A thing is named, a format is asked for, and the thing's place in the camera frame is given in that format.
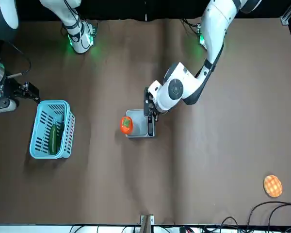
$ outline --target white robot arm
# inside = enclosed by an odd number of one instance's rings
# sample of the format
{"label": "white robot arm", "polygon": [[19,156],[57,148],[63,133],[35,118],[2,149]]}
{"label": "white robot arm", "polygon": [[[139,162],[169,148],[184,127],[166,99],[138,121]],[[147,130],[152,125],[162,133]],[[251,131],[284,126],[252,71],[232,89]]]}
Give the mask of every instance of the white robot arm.
{"label": "white robot arm", "polygon": [[74,9],[81,4],[81,0],[40,0],[40,2],[63,22],[74,51],[76,53],[88,51],[94,43],[96,29],[90,23],[81,20]]}
{"label": "white robot arm", "polygon": [[18,16],[14,0],[0,0],[0,40],[13,41],[18,28]]}
{"label": "white robot arm", "polygon": [[241,9],[245,13],[253,11],[261,0],[211,0],[201,19],[201,33],[207,47],[207,59],[194,76],[182,63],[173,64],[165,74],[163,85],[158,81],[145,89],[144,115],[165,113],[181,99],[187,104],[195,104],[220,58],[226,31]]}

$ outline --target brown tabletop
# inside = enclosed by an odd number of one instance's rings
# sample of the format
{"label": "brown tabletop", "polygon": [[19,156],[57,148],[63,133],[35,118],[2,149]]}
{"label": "brown tabletop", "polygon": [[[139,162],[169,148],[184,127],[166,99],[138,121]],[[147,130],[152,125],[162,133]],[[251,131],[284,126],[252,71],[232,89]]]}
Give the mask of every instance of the brown tabletop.
{"label": "brown tabletop", "polygon": [[[20,25],[15,44],[32,60],[20,82],[45,100],[69,102],[76,117],[71,157],[30,157],[36,105],[21,100],[0,114],[0,223],[219,224],[273,200],[263,179],[275,174],[291,201],[291,36],[279,19],[237,19],[199,102],[161,116],[157,137],[128,140],[119,131],[128,109],[143,107],[143,90],[162,81],[173,62],[193,74],[206,52],[179,20],[104,21],[95,47],[77,55],[60,22]],[[26,61],[10,48],[11,72]],[[265,225],[272,206],[254,213]],[[273,225],[291,225],[291,208]]]}

